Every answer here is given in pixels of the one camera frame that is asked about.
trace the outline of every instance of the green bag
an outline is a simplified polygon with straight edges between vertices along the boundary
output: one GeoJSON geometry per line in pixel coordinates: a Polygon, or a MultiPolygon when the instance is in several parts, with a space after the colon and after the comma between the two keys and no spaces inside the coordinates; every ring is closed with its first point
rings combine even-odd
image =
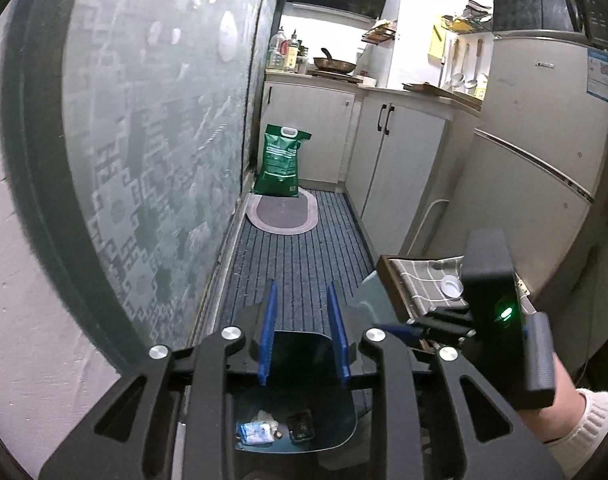
{"type": "Polygon", "coordinates": [[[297,150],[310,134],[268,124],[264,133],[261,171],[255,182],[255,194],[298,196],[297,150]]]}

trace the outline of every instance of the sweater cuff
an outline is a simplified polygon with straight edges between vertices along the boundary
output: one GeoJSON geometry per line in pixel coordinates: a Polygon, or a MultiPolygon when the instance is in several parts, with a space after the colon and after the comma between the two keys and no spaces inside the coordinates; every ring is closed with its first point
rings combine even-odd
{"type": "Polygon", "coordinates": [[[568,435],[546,444],[562,466],[566,478],[572,478],[590,459],[608,433],[608,392],[578,388],[586,399],[584,415],[568,435]]]}

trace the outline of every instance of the blue and white sticker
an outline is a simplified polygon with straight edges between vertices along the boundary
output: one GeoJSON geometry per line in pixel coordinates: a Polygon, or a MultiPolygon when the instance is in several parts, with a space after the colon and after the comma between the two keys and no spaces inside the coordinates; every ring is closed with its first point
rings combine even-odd
{"type": "Polygon", "coordinates": [[[608,103],[608,52],[588,49],[586,93],[608,103]]]}

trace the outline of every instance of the metal bolt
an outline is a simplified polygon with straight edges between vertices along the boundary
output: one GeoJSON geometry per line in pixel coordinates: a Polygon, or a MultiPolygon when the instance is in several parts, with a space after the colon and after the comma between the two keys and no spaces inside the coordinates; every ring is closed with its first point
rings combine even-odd
{"type": "Polygon", "coordinates": [[[228,339],[229,341],[234,341],[235,339],[239,339],[242,336],[242,331],[239,330],[236,326],[227,326],[222,330],[222,337],[224,339],[228,339]]]}
{"type": "Polygon", "coordinates": [[[148,351],[148,355],[151,359],[164,359],[168,355],[168,347],[164,345],[155,345],[148,351]]]}
{"type": "Polygon", "coordinates": [[[378,342],[384,340],[384,338],[386,337],[386,333],[378,328],[369,328],[366,331],[366,337],[369,338],[371,341],[378,342]]]}
{"type": "Polygon", "coordinates": [[[458,351],[452,346],[443,346],[439,349],[439,357],[444,361],[455,361],[458,358],[458,351]]]}

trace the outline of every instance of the white refrigerator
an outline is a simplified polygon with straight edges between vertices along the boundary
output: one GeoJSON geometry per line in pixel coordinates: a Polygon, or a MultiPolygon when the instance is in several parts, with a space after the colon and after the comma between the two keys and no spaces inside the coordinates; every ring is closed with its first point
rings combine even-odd
{"type": "Polygon", "coordinates": [[[600,185],[604,72],[608,56],[585,45],[495,41],[481,123],[424,257],[462,254],[469,231],[501,228],[516,272],[537,298],[585,227],[600,185]]]}

